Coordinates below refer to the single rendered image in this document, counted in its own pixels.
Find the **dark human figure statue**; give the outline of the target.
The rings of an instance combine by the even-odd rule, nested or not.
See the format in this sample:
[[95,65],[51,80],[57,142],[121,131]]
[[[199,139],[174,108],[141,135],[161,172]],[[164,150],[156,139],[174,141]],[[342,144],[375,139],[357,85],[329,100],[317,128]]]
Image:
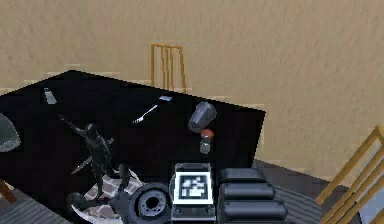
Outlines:
[[111,152],[111,144],[114,139],[106,139],[99,134],[95,123],[89,123],[84,129],[81,129],[63,115],[59,114],[58,117],[67,123],[75,133],[84,138],[90,152],[88,161],[91,164],[92,172],[97,180],[97,195],[94,199],[86,200],[82,198],[78,192],[73,192],[67,197],[68,210],[70,212],[73,212],[73,208],[83,212],[91,207],[111,205],[112,198],[102,198],[104,176],[121,180],[118,187],[119,193],[124,192],[131,178],[134,178],[138,183],[142,184],[142,181],[136,173],[131,170],[128,164],[121,163],[118,170],[114,169]]

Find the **black table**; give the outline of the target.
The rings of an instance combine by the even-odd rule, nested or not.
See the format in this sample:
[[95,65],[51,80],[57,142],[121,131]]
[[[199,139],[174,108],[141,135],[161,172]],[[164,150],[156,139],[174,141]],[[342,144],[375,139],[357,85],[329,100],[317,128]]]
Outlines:
[[[56,104],[46,102],[45,88]],[[129,164],[145,181],[168,181],[182,161],[210,162],[215,170],[252,165],[264,111],[214,102],[213,146],[204,155],[199,135],[188,128],[200,98],[169,92],[172,100],[161,103],[163,93],[71,70],[0,96],[0,113],[13,122],[21,139],[17,149],[0,153],[0,178],[60,215],[67,213],[70,193],[86,192],[95,184],[90,168],[71,174],[89,152],[59,114],[79,127],[96,123],[103,136],[114,139],[115,162]],[[144,121],[132,123],[156,104]]]

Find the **grey cup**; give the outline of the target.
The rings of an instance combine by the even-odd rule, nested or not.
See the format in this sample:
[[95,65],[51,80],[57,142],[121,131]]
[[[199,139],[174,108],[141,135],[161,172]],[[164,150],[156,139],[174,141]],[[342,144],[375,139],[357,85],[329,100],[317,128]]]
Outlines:
[[194,133],[199,133],[208,126],[216,115],[216,109],[212,104],[200,102],[196,105],[196,109],[191,115],[188,128]]

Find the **grey glass bowl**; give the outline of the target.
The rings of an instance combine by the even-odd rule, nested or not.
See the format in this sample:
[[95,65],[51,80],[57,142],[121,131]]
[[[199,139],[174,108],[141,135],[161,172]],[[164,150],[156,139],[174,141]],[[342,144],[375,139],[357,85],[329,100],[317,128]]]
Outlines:
[[0,113],[0,152],[10,152],[20,144],[21,140],[13,123]]

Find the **small grey shaker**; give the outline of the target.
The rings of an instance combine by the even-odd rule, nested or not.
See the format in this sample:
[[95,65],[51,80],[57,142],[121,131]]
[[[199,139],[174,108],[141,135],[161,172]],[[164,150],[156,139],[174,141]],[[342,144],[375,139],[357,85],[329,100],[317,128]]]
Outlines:
[[54,105],[57,103],[57,100],[56,100],[53,92],[49,88],[44,89],[44,94],[45,94],[46,102],[49,105]]

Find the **red capped shaker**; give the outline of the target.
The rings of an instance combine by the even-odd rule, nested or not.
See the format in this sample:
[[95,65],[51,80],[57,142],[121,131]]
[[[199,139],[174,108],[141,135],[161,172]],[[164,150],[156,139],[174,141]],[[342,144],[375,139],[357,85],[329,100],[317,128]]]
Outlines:
[[211,140],[214,137],[214,132],[210,129],[204,129],[201,132],[200,137],[200,152],[203,154],[208,154],[211,149]]

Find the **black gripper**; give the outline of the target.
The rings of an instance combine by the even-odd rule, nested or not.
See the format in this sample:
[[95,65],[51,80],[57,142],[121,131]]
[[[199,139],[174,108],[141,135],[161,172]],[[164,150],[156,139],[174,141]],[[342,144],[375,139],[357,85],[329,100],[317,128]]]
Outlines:
[[123,224],[170,224],[171,198],[162,183],[145,184],[131,195],[120,192],[111,200],[111,207]]

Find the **silver knife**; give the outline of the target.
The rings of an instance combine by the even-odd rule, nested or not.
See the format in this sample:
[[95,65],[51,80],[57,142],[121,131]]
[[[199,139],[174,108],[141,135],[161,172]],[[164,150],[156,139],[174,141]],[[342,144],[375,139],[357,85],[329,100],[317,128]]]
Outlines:
[[[114,142],[114,139],[111,138],[107,141],[108,144],[112,144]],[[80,165],[78,165],[71,174],[75,174],[79,172],[81,169],[83,169],[86,165],[88,165],[92,161],[92,156],[89,156],[85,161],[83,161]]]

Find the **silver fork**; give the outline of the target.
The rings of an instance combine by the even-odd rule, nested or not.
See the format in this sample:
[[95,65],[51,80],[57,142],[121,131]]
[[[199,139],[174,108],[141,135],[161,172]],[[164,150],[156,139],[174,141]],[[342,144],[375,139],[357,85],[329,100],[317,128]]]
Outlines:
[[146,112],[144,112],[140,117],[136,118],[135,120],[132,121],[133,124],[141,123],[144,121],[144,118],[147,114],[151,113],[153,110],[155,110],[159,105],[156,104],[152,106],[150,109],[148,109]]

